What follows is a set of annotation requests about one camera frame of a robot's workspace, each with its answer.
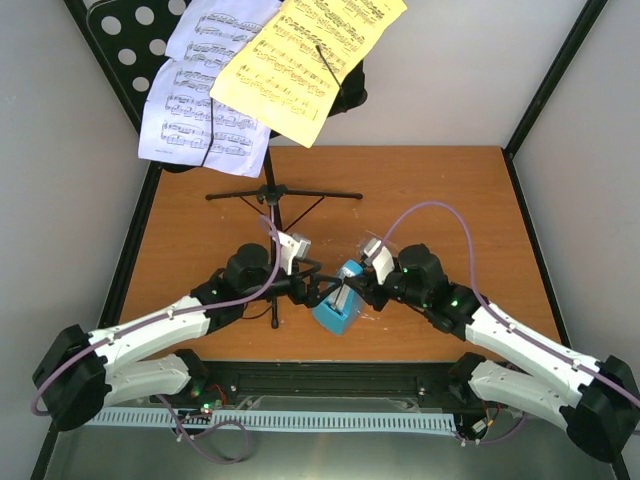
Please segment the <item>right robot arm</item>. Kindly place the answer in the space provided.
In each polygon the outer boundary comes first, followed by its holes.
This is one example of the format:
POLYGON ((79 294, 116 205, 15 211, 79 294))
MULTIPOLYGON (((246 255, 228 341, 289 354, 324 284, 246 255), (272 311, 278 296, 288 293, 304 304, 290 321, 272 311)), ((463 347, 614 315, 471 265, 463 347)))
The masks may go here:
POLYGON ((639 423, 639 390, 627 363, 579 353, 518 322, 473 289, 449 281, 423 244, 392 254, 373 238, 361 251, 361 264, 363 272, 347 283, 374 310, 390 301, 404 304, 437 330, 515 365, 510 371, 464 355, 450 372, 450 389, 461 402, 497 402, 544 419, 605 463, 621 454, 639 423))

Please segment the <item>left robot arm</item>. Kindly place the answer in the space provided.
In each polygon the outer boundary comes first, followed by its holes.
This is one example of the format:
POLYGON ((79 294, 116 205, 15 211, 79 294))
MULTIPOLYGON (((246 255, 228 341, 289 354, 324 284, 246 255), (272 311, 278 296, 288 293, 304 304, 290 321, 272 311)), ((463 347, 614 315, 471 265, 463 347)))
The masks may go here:
POLYGON ((34 414, 50 417, 60 431, 70 431, 103 408, 138 397, 201 400, 208 390, 208 373, 195 353, 180 350, 159 360, 153 354, 231 325, 251 301, 285 296, 295 305, 318 306, 342 284, 321 274, 321 267, 289 247, 272 260, 264 247, 249 243, 209 280, 157 312, 91 332, 79 325, 63 329, 32 375, 37 389, 34 414))

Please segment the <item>blue metronome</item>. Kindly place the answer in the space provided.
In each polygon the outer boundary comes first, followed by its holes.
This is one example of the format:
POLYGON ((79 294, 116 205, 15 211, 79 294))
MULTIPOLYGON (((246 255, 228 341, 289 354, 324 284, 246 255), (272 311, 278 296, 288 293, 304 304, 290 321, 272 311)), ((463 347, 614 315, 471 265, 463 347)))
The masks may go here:
POLYGON ((363 310, 363 299, 346 283, 311 310, 313 318, 330 333, 343 335, 363 310))

